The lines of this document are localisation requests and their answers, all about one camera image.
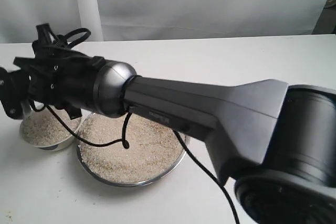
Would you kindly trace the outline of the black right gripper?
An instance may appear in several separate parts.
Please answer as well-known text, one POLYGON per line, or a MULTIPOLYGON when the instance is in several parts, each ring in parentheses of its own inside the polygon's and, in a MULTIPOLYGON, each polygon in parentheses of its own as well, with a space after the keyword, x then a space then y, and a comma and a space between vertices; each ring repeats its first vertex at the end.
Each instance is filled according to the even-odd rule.
POLYGON ((65 110, 71 119, 81 110, 93 109, 93 86, 100 71, 100 57, 89 57, 65 48, 62 35, 56 35, 48 23, 36 26, 37 40, 32 43, 34 58, 15 57, 13 64, 28 75, 25 100, 44 107, 65 110))

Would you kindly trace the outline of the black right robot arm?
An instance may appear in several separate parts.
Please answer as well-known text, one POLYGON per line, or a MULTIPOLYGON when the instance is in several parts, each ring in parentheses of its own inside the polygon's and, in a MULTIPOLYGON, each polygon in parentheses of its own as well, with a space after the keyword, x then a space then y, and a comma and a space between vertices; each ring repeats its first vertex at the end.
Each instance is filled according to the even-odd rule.
POLYGON ((145 78, 125 62, 74 51, 37 26, 28 97, 66 110, 136 114, 205 143, 223 187, 257 223, 335 223, 335 91, 268 79, 226 87, 145 78))

